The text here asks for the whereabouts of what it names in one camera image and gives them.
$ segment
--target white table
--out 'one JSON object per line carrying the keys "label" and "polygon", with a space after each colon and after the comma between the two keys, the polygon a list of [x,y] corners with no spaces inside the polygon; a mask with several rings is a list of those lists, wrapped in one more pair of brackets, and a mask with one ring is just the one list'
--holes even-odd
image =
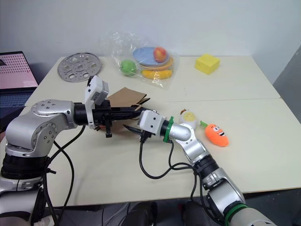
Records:
{"label": "white table", "polygon": [[[148,108],[157,109],[166,117],[175,116],[183,108],[197,113],[200,120],[215,123],[224,129],[230,145],[220,148],[211,144],[199,127],[196,136],[201,139],[217,163],[225,169],[244,193],[288,189],[301,186],[301,126],[280,98],[148,102]],[[147,178],[138,163],[139,141],[122,124],[113,124],[112,138],[103,131],[86,128],[83,135],[66,151],[75,168],[75,184],[69,205],[88,205],[140,200],[187,197],[193,185],[190,170],[173,171],[160,180]],[[57,141],[63,145],[80,127],[61,132]],[[4,157],[2,141],[0,159]],[[163,172],[168,164],[170,144],[152,137],[144,145],[143,163],[153,175]],[[175,145],[172,162],[187,161],[179,145]],[[71,171],[63,155],[53,162],[57,174],[48,176],[50,197],[55,206],[62,206],[69,189]]]}
{"label": "white table", "polygon": [[[178,71],[168,90],[143,83],[138,78],[122,75],[108,57],[100,57],[103,68],[99,76],[109,83],[111,94],[126,86],[146,93],[152,102],[280,97],[251,56],[219,58],[221,59],[220,67],[207,75],[194,68],[197,57],[180,57]],[[57,74],[57,66],[62,59],[63,57],[49,71],[25,106],[32,106],[43,99],[84,102],[83,91],[87,83],[63,81]]]}

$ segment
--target laptop keyboard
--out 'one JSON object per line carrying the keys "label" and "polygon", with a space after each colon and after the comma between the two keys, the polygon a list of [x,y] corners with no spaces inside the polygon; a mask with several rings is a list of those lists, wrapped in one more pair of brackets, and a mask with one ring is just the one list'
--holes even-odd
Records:
{"label": "laptop keyboard", "polygon": [[0,107],[23,107],[31,94],[0,96]]}

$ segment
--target toy apple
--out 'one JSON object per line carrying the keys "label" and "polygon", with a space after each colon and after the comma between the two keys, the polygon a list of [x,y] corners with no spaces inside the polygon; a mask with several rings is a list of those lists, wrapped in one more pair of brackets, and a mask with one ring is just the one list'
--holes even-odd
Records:
{"label": "toy apple", "polygon": [[123,60],[120,63],[120,70],[127,76],[133,76],[136,73],[136,64],[132,60]]}
{"label": "toy apple", "polygon": [[156,47],[154,49],[154,57],[156,62],[164,62],[166,60],[166,50],[162,47]]}

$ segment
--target blue plate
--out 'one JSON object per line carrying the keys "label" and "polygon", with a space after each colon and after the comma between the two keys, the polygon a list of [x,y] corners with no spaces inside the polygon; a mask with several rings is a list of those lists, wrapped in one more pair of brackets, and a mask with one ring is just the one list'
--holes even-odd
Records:
{"label": "blue plate", "polygon": [[154,49],[154,47],[138,48],[133,52],[133,57],[138,63],[147,67],[163,66],[169,60],[169,55],[166,55],[166,60],[164,62],[158,63],[155,61]]}

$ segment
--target perforated metal tray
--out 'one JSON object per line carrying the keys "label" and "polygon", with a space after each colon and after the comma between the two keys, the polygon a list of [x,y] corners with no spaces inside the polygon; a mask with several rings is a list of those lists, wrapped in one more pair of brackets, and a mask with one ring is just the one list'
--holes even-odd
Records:
{"label": "perforated metal tray", "polygon": [[75,53],[60,62],[57,73],[64,81],[80,82],[96,75],[101,66],[99,58],[94,54]]}

